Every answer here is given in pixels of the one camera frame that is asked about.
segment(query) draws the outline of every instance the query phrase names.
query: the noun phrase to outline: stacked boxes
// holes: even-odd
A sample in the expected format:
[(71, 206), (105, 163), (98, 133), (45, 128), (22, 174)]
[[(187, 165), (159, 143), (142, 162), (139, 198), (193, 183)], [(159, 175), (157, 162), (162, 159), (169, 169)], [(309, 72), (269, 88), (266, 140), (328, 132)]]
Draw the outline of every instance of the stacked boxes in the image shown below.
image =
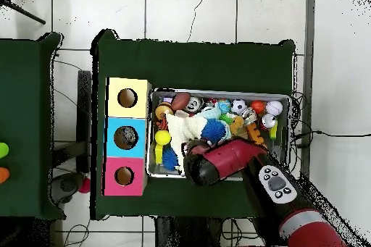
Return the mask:
[(102, 194), (141, 196), (145, 171), (147, 80), (107, 78)]

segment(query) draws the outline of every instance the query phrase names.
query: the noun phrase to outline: blue box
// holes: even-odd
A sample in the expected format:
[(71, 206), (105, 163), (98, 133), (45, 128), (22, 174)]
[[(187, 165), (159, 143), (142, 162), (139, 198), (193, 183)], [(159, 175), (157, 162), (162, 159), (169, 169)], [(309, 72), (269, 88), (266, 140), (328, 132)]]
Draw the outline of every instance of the blue box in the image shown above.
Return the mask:
[[(134, 147), (125, 150), (117, 147), (114, 142), (114, 133), (119, 127), (133, 127), (138, 134), (138, 141)], [(146, 150), (146, 120), (135, 118), (108, 117), (107, 128), (107, 156), (144, 158)]]

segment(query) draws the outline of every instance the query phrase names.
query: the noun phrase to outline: green table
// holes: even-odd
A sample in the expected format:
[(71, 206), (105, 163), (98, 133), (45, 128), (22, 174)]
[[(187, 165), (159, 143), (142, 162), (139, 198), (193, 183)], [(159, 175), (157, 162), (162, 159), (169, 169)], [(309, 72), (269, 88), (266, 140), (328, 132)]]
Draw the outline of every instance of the green table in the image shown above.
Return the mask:
[(0, 39), (0, 142), (9, 145), (0, 167), (10, 171), (0, 184), (0, 216), (64, 217), (48, 195), (50, 64), (61, 38), (49, 33), (38, 41)]
[(235, 181), (197, 188), (185, 179), (150, 177), (141, 197), (102, 196), (105, 80), (106, 77), (136, 78), (148, 80), (153, 88), (291, 95), (294, 49), (293, 41), (278, 45), (127, 41), (116, 38), (111, 30), (102, 30), (91, 49), (91, 216), (97, 219), (108, 214), (221, 218), (259, 216), (261, 211), (254, 204), (254, 196), (248, 197), (243, 183)]

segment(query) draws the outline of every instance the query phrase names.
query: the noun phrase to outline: white tile floor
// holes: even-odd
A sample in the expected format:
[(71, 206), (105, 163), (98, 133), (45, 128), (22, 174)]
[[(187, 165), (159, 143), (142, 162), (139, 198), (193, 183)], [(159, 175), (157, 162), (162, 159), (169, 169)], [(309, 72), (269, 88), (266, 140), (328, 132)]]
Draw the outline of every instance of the white tile floor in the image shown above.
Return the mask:
[[(57, 60), (91, 70), (89, 49), (96, 34), (104, 28), (116, 30), (121, 39), (152, 38), (161, 41), (208, 41), (234, 43), (252, 41), (278, 43), (293, 39), (296, 53), (304, 53), (305, 0), (12, 0), (46, 21), (41, 25), (17, 12), (0, 7), (0, 38), (37, 39), (55, 31), (64, 36)], [(298, 91), (302, 91), (304, 59), (298, 56)], [(77, 69), (55, 62), (54, 87), (77, 98)], [(65, 97), (55, 93), (55, 140), (75, 139), (76, 111)], [(74, 160), (63, 164), (74, 170)], [(300, 161), (294, 174), (299, 173)], [(64, 205), (67, 219), (55, 224), (55, 247), (63, 247), (66, 231), (77, 224), (88, 224), (89, 195), (77, 193)], [(250, 221), (238, 220), (244, 232), (252, 232)], [(143, 247), (154, 247), (154, 223), (143, 219)], [(230, 223), (225, 223), (230, 231)], [(142, 247), (141, 217), (110, 217), (91, 221), (90, 234), (81, 247)], [(84, 228), (76, 227), (68, 243), (79, 241)], [(262, 241), (242, 240), (240, 245), (261, 245)], [(222, 246), (230, 241), (222, 239)]]

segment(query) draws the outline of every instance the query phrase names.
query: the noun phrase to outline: red ball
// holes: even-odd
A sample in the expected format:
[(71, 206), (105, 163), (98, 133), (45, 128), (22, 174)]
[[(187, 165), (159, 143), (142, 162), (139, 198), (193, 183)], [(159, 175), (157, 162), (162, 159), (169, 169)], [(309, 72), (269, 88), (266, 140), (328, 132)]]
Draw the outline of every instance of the red ball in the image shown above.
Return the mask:
[(81, 188), (78, 191), (82, 194), (90, 192), (90, 179), (88, 177), (85, 177), (85, 179), (83, 180), (83, 184), (81, 185)]
[(190, 93), (177, 93), (171, 102), (171, 108), (174, 111), (184, 109), (187, 106), (190, 97)]
[(257, 114), (260, 114), (264, 111), (265, 109), (265, 104), (263, 101), (260, 101), (260, 100), (255, 100), (251, 103), (251, 106), (252, 109), (257, 113)]

